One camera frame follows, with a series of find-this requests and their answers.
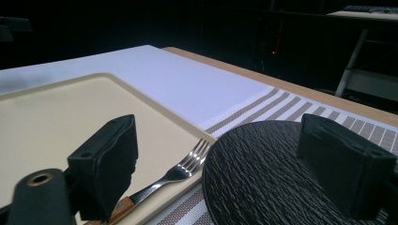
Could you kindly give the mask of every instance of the fork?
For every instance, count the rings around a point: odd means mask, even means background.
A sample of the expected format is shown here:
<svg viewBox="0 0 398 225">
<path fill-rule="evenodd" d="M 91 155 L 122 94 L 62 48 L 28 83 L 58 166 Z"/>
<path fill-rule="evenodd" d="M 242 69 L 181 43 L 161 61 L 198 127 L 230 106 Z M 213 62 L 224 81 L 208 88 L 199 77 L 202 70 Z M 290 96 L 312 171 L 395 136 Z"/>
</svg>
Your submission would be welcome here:
<svg viewBox="0 0 398 225">
<path fill-rule="evenodd" d="M 86 222 L 84 225 L 114 225 L 122 218 L 130 214 L 139 203 L 141 203 L 150 194 L 155 192 L 163 185 L 172 182 L 184 181 L 192 177 L 205 162 L 210 146 L 210 142 L 205 141 L 204 139 L 199 140 L 189 154 L 186 155 L 180 162 L 178 162 L 177 165 L 170 168 L 170 170 L 161 179 L 136 192 L 135 194 L 120 200 L 116 204 L 109 223 L 102 223 L 101 221 L 93 220 Z"/>
</svg>

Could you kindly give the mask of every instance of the black plate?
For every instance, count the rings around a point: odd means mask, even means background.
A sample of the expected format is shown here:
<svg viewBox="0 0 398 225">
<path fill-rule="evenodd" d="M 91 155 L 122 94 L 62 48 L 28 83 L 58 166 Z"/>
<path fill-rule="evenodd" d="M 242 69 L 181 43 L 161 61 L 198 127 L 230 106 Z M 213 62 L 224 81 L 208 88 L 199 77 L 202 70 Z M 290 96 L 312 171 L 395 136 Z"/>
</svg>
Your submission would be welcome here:
<svg viewBox="0 0 398 225">
<path fill-rule="evenodd" d="M 343 217 L 296 158 L 300 123 L 236 127 L 207 155 L 203 191 L 216 224 L 384 224 Z"/>
</svg>

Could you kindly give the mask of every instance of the tray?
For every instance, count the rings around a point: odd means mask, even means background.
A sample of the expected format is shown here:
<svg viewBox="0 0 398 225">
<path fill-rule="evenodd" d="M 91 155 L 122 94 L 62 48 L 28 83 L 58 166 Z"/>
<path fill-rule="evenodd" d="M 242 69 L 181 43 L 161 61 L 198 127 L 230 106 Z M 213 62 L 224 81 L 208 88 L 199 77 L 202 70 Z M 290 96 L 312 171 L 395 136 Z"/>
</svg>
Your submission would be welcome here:
<svg viewBox="0 0 398 225">
<path fill-rule="evenodd" d="M 67 157 L 109 120 L 133 113 L 139 158 L 125 195 L 146 187 L 210 135 L 112 74 L 98 73 L 0 96 L 0 206 L 29 173 L 68 167 Z M 120 224 L 142 224 L 200 180 L 167 185 Z M 78 224 L 83 224 L 79 216 Z"/>
</svg>

